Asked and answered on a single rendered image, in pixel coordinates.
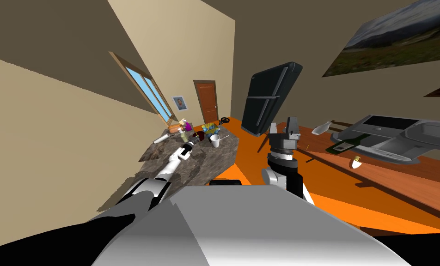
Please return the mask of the white vase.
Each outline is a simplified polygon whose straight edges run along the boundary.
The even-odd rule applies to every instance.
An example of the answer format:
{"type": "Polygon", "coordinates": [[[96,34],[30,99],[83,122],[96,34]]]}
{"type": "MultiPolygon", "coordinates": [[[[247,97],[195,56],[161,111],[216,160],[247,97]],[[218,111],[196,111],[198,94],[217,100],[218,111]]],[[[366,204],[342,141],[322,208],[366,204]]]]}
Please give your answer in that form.
{"type": "Polygon", "coordinates": [[[314,135],[320,135],[326,132],[330,126],[333,124],[334,121],[327,121],[323,125],[317,126],[312,130],[312,134],[314,135]]]}

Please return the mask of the green wine bottle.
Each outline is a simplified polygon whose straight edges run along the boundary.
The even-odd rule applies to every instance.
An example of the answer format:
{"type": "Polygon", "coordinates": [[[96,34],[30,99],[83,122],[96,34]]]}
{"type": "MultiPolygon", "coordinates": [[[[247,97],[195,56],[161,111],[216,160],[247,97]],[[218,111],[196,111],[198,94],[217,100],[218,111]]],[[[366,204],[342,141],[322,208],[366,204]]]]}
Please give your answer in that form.
{"type": "Polygon", "coordinates": [[[344,139],[341,140],[339,142],[337,142],[336,144],[334,144],[331,147],[328,147],[327,149],[325,149],[328,153],[333,154],[333,155],[338,155],[340,153],[343,153],[345,151],[348,151],[352,148],[355,148],[357,146],[360,145],[361,140],[367,138],[371,136],[370,134],[364,133],[361,134],[360,136],[357,136],[355,138],[352,139],[344,139]]]}

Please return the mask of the small portrait picture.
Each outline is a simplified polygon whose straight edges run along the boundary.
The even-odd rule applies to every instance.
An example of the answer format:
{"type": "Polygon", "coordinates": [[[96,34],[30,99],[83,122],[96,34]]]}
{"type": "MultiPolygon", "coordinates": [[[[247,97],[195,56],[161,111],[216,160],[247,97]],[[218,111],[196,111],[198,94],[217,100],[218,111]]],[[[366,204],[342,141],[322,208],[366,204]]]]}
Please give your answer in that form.
{"type": "Polygon", "coordinates": [[[178,111],[184,111],[184,110],[188,109],[186,106],[185,100],[182,96],[175,96],[175,97],[172,97],[172,99],[173,99],[178,111]]]}

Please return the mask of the blue and yellow bag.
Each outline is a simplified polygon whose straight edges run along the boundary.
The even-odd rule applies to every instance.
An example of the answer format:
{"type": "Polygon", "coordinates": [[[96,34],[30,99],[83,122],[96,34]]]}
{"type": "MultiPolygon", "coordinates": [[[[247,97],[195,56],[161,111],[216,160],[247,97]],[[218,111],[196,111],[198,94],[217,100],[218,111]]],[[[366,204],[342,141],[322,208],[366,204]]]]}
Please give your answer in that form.
{"type": "Polygon", "coordinates": [[[219,132],[219,126],[213,122],[201,125],[201,128],[205,133],[206,138],[210,138],[212,135],[218,134],[219,132]]]}

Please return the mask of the wooden framed window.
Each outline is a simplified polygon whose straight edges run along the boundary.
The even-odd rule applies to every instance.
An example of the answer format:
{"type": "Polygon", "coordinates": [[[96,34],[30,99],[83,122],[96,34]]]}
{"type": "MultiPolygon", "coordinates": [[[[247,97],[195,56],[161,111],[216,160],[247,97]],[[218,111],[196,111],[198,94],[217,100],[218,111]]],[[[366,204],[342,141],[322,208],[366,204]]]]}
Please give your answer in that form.
{"type": "Polygon", "coordinates": [[[114,52],[110,51],[109,54],[127,75],[129,80],[132,81],[136,89],[147,100],[149,106],[154,109],[166,127],[169,127],[174,121],[174,113],[152,76],[114,52]]]}

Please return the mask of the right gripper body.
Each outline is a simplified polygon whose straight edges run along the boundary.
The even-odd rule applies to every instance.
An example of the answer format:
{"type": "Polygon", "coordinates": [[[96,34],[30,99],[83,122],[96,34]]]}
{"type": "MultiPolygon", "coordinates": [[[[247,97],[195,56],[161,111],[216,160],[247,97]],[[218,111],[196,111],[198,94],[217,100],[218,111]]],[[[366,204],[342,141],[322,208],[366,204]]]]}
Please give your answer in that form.
{"type": "Polygon", "coordinates": [[[269,133],[270,150],[296,150],[300,133],[269,133]]]}

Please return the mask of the brown wooden door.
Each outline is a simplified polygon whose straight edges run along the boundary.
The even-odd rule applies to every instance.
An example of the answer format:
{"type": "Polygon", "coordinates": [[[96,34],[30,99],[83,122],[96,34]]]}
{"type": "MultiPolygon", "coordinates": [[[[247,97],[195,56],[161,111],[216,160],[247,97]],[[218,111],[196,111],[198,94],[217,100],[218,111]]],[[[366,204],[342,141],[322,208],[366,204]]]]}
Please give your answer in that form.
{"type": "Polygon", "coordinates": [[[198,96],[204,124],[218,122],[219,115],[215,81],[194,80],[193,82],[198,96]]]}

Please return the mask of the black fridge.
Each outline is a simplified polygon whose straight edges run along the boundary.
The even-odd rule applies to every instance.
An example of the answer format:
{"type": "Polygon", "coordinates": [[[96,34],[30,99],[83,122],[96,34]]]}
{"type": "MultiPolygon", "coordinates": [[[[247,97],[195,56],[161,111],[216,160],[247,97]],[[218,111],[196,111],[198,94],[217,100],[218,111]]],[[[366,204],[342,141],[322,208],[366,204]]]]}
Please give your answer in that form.
{"type": "Polygon", "coordinates": [[[284,63],[251,77],[241,128],[254,136],[267,131],[303,70],[301,64],[284,63]]]}

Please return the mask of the large landscape picture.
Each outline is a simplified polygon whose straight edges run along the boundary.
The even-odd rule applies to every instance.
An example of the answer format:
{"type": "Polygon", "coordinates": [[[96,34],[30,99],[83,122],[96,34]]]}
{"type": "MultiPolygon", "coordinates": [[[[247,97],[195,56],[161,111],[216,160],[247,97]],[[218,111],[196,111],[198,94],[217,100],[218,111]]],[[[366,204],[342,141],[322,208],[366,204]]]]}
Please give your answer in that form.
{"type": "Polygon", "coordinates": [[[324,77],[440,60],[440,0],[418,0],[362,24],[324,77]]]}

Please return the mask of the grey sink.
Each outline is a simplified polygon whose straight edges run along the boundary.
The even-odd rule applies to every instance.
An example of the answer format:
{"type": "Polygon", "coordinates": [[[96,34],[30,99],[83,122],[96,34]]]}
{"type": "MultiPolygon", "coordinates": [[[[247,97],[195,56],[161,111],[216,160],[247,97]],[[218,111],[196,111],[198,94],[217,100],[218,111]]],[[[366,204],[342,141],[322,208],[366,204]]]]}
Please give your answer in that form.
{"type": "Polygon", "coordinates": [[[360,155],[394,164],[418,164],[419,156],[431,150],[440,150],[440,121],[417,120],[393,116],[367,115],[338,133],[330,140],[369,137],[352,148],[360,155]]]}

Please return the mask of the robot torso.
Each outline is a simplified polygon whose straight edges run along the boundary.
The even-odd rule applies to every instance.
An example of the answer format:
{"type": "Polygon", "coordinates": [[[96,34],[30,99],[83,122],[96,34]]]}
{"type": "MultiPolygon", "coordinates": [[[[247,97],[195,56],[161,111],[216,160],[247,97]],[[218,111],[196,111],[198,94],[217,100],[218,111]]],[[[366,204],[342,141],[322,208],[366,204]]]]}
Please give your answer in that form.
{"type": "Polygon", "coordinates": [[[149,213],[170,266],[410,266],[274,185],[186,186],[149,213]]]}

